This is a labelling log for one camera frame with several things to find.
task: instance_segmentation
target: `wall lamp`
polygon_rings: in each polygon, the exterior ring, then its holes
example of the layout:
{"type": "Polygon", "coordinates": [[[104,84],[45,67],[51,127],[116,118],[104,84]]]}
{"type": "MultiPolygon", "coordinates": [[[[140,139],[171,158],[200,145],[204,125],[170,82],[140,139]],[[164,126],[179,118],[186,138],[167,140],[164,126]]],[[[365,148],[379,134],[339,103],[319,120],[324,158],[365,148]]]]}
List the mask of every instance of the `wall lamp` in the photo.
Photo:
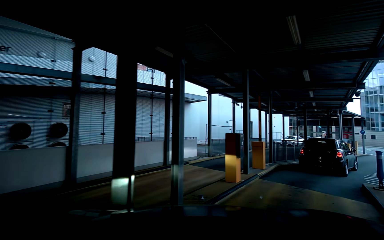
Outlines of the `wall lamp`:
{"type": "Polygon", "coordinates": [[[215,77],[214,79],[216,79],[217,81],[219,81],[219,82],[221,82],[221,83],[223,83],[223,84],[225,84],[225,85],[227,85],[227,86],[230,86],[229,83],[223,81],[222,79],[219,79],[218,77],[215,77]]]}
{"type": "Polygon", "coordinates": [[[290,28],[291,36],[293,37],[293,41],[295,45],[299,45],[302,43],[299,34],[299,26],[297,25],[296,16],[287,17],[288,27],[290,28]]]}

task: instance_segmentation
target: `yellow barrier post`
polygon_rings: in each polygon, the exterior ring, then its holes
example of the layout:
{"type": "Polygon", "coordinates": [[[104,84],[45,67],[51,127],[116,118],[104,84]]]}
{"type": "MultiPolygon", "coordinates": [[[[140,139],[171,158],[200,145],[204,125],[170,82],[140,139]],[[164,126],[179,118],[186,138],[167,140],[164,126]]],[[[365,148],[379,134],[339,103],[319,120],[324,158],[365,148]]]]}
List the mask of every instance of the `yellow barrier post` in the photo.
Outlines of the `yellow barrier post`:
{"type": "Polygon", "coordinates": [[[265,142],[251,142],[253,148],[253,168],[265,169],[266,168],[266,149],[265,142]]]}
{"type": "Polygon", "coordinates": [[[225,181],[241,181],[241,139],[239,133],[226,133],[225,181]]]}

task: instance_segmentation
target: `blue bollard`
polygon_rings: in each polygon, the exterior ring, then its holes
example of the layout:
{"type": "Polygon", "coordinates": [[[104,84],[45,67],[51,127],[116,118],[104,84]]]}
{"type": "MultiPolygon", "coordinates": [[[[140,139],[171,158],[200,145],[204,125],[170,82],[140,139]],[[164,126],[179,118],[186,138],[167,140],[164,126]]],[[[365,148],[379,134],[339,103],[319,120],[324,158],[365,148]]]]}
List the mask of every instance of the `blue bollard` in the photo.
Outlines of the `blue bollard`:
{"type": "Polygon", "coordinates": [[[379,189],[384,190],[383,179],[383,159],[382,159],[382,151],[376,151],[376,160],[377,160],[377,178],[379,179],[379,189]]]}

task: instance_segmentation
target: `white car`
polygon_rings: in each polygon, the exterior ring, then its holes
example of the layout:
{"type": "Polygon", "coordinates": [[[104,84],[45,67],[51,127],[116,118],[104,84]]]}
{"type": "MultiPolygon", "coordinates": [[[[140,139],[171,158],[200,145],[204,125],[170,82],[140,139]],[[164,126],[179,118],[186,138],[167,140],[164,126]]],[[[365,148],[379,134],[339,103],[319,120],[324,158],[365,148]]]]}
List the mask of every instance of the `white car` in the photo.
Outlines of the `white car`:
{"type": "MultiPolygon", "coordinates": [[[[299,136],[299,143],[303,142],[305,139],[299,136]]],[[[297,143],[297,136],[286,136],[284,139],[281,140],[282,142],[286,142],[288,145],[294,145],[297,143]]]]}

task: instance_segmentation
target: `black car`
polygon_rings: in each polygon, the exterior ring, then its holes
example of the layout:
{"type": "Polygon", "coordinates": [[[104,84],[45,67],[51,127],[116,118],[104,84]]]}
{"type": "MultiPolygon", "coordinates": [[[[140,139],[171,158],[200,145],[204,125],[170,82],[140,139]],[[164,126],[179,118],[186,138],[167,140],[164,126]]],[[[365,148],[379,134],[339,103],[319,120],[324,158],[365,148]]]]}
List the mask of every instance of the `black car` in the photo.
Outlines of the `black car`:
{"type": "Polygon", "coordinates": [[[358,170],[358,159],[354,148],[333,138],[310,138],[300,149],[299,165],[302,167],[324,167],[338,171],[347,177],[349,169],[358,170]]]}

